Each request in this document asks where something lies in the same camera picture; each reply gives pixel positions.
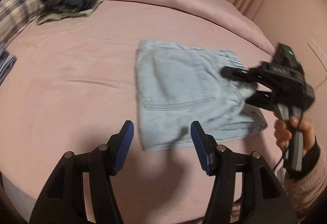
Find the right hand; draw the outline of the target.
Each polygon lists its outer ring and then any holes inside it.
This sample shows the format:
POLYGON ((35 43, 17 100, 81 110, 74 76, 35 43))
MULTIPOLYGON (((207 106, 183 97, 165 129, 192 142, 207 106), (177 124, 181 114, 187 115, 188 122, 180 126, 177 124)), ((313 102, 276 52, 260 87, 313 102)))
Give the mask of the right hand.
MULTIPOLYGON (((299 129, 303 132, 303 157, 309 152, 310 149, 315 145, 315 131, 314 126, 311 120, 303 118, 300 121, 299 117, 291 116, 290 124, 292 127, 296 128, 300 124, 299 129)), ((286 148, 287 141, 290 141, 292 138, 290 130, 287 128, 287 125, 282 120, 277 120, 274 126, 275 132, 274 136, 276 138, 276 145, 284 150, 286 148)))

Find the right forearm pink sleeve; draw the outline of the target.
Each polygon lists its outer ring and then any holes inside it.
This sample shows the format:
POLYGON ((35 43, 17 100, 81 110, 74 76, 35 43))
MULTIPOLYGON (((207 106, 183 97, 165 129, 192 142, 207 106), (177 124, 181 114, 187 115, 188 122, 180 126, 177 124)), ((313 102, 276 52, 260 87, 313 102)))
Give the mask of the right forearm pink sleeve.
POLYGON ((284 185, 298 222, 302 222, 326 189, 326 156, 318 143, 303 157, 300 172, 286 172, 284 185))

